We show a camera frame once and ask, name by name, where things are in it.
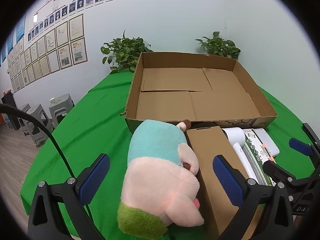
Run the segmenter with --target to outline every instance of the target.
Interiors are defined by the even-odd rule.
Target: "green table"
[[[90,166],[100,153],[110,156],[110,171],[90,204],[95,225],[106,239],[138,239],[122,233],[116,221],[132,136],[120,114],[124,111],[132,76],[129,72],[108,75],[81,99],[53,132],[76,176]],[[301,121],[277,99],[263,92],[278,113],[266,129],[280,149],[276,162],[298,179],[309,176],[313,171],[309,158],[288,146],[292,137],[310,142],[301,129]],[[29,214],[39,181],[59,184],[69,177],[58,152],[48,140],[35,158],[20,192],[26,213]],[[60,208],[71,234],[78,236],[64,205],[60,204]],[[170,231],[177,240],[204,238],[202,227],[171,225]]]

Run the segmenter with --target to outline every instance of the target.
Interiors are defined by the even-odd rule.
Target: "stuffed animal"
[[[184,135],[190,126],[189,120],[177,126],[145,120],[135,130],[117,217],[123,232],[155,240],[172,223],[204,223],[196,199],[198,159]]]

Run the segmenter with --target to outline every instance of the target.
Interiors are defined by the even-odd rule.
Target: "brown cardboard box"
[[[146,119],[189,119],[192,128],[264,128],[276,116],[235,59],[178,52],[140,55],[125,110],[132,133]]]
[[[238,207],[231,204],[213,172],[213,158],[221,154],[246,179],[248,175],[220,127],[187,130],[187,139],[199,161],[197,178],[200,182],[200,190],[197,198],[200,202],[200,212],[204,218],[205,239],[214,240],[226,229],[236,214]],[[259,206],[247,232],[242,238],[243,240],[250,239],[252,236],[261,212],[262,208]]]

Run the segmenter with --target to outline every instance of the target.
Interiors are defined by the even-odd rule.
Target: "white wall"
[[[25,49],[33,43],[27,42],[28,32],[33,27],[33,15],[45,2],[38,0],[27,12]],[[71,2],[59,0],[59,7]],[[39,11],[38,22],[52,13],[52,3]],[[100,47],[104,42],[121,37],[124,30],[127,37],[143,38],[154,51],[196,53],[199,45],[194,39],[210,36],[213,30],[224,28],[224,18],[221,17],[224,0],[114,0],[85,9],[70,18],[81,13],[84,14],[88,62],[50,74],[16,92],[17,107],[41,103],[49,115],[49,99],[65,93],[70,93],[77,103],[110,72],[108,65],[101,62]],[[6,70],[5,61],[0,69],[1,93],[11,89]]]
[[[320,136],[320,64],[300,23],[279,0],[226,0],[225,8],[240,63]]]

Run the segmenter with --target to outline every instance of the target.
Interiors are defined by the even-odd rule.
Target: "gray stool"
[[[55,102],[53,104],[51,103],[49,106],[53,125],[57,127],[74,106],[75,104],[73,103],[70,94],[55,98]]]
[[[21,110],[21,111],[23,111],[25,113],[29,109],[30,109],[30,105],[29,104],[25,104],[25,105],[23,105],[22,107],[19,108],[19,110]],[[23,119],[21,119],[19,117],[18,117],[18,120],[19,120],[20,126],[22,128],[22,131],[24,133],[24,136],[27,136],[28,134],[30,134],[30,129],[28,128],[27,121],[23,120]]]
[[[47,114],[43,110],[41,104],[38,104],[36,106],[32,106],[28,111],[27,114],[30,114],[34,118],[36,118],[38,121],[40,121],[50,132],[53,131],[53,124],[48,118]],[[37,126],[35,126],[33,123],[27,121],[28,129],[30,129],[30,136],[35,143],[36,147],[39,147],[41,142],[48,139],[48,136]]]

